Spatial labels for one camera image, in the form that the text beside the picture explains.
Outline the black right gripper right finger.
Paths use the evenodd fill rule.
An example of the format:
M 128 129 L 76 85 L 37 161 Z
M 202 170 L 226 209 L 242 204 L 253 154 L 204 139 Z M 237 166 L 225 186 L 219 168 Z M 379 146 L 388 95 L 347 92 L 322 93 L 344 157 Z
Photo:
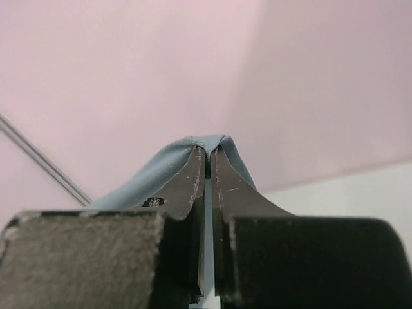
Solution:
M 390 224 L 296 216 L 211 154 L 215 291 L 224 308 L 410 308 L 411 270 Z

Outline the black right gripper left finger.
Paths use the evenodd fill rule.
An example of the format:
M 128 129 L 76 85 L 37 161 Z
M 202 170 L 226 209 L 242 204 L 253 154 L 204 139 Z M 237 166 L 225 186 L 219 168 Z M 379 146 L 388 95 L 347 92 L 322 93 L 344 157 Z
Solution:
M 1 234 L 2 308 L 187 308 L 203 295 L 205 151 L 140 206 L 25 211 Z

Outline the light blue t shirt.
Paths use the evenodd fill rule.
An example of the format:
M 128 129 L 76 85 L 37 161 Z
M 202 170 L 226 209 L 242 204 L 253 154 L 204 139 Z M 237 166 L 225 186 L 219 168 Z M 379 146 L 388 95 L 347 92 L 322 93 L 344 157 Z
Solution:
M 87 210 L 154 209 L 164 214 L 150 308 L 219 308 L 210 250 L 212 155 L 224 151 L 251 188 L 255 183 L 228 135 L 187 136 L 157 152 L 128 182 Z

